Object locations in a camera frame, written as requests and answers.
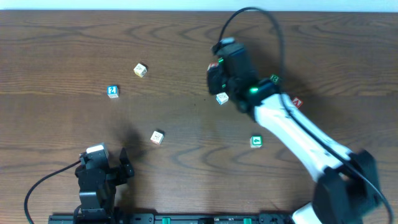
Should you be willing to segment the red letter I block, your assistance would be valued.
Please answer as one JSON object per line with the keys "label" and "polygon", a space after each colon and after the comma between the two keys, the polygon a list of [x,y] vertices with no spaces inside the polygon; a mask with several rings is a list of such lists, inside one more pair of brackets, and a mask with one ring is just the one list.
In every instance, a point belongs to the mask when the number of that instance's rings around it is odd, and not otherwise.
{"label": "red letter I block", "polygon": [[211,68],[217,67],[218,65],[219,65],[218,62],[216,62],[216,63],[210,63],[209,66],[208,66],[208,68],[207,68],[207,70],[210,70]]}

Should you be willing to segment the blue number 2 block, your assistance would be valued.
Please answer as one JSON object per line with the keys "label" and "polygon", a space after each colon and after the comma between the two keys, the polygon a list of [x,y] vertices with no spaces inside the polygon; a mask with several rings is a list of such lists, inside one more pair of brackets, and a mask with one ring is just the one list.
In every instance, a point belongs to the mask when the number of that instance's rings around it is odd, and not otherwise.
{"label": "blue number 2 block", "polygon": [[119,97],[119,89],[116,85],[107,87],[107,95],[110,98],[118,98]]}

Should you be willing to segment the red letter A block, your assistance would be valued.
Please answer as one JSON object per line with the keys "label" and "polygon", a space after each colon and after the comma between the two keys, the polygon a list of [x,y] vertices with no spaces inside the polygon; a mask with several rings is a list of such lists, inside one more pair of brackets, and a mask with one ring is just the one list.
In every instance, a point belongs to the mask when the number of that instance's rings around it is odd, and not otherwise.
{"label": "red letter A block", "polygon": [[300,107],[303,105],[303,101],[302,101],[300,98],[298,98],[298,97],[295,97],[295,98],[292,100],[292,103],[293,103],[293,105],[294,105],[296,108],[300,108]]}

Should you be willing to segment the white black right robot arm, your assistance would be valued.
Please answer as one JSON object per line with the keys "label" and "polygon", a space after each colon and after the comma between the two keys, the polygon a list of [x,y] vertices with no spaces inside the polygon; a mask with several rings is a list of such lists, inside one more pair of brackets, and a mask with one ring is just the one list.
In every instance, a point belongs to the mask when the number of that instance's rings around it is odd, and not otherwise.
{"label": "white black right robot arm", "polygon": [[293,223],[362,223],[380,195],[376,161],[354,153],[314,125],[270,79],[259,79],[243,44],[215,44],[208,67],[212,95],[225,92],[238,110],[268,129],[292,151],[316,183],[313,200],[291,215]]}

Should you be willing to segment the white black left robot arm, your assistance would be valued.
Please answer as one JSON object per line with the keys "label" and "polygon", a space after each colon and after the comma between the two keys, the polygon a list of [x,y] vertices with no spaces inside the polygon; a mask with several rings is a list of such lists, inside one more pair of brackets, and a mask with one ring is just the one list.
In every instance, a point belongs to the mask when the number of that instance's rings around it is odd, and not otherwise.
{"label": "white black left robot arm", "polygon": [[106,149],[84,152],[81,165],[75,170],[80,187],[81,211],[86,220],[111,220],[115,216],[116,187],[134,176],[134,169],[125,148],[119,155],[120,164],[110,167]]}

